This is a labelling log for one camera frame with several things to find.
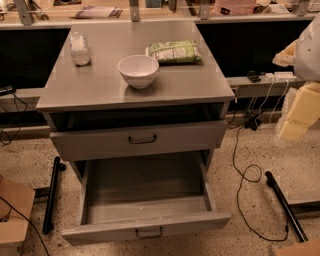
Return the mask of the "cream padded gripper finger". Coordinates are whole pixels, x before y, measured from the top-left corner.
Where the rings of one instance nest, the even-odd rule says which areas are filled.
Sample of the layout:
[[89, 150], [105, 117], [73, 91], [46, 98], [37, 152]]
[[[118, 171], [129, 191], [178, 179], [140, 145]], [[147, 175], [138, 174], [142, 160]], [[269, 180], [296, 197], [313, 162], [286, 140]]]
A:
[[293, 66], [295, 75], [305, 80], [299, 89], [288, 90], [276, 126], [279, 139], [296, 142], [320, 119], [319, 51], [303, 48], [295, 40], [277, 53], [272, 63], [282, 67]]

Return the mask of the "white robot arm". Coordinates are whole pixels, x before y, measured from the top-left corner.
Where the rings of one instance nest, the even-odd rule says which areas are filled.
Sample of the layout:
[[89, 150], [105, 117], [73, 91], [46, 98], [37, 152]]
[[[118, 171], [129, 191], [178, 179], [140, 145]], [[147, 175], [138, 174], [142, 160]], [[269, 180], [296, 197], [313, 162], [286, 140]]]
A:
[[298, 141], [320, 119], [320, 15], [317, 15], [299, 38], [277, 53], [272, 62], [292, 66], [298, 78], [305, 80], [294, 96], [278, 137]]

